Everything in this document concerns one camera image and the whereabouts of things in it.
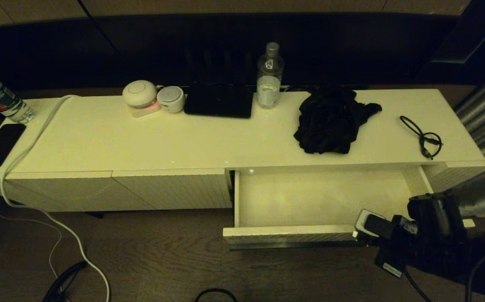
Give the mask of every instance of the phone screen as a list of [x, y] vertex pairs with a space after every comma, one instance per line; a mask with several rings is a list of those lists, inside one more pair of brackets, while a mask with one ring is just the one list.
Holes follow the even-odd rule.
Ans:
[[0, 128], [0, 166], [6, 160], [25, 128], [26, 126], [23, 124], [6, 124]]

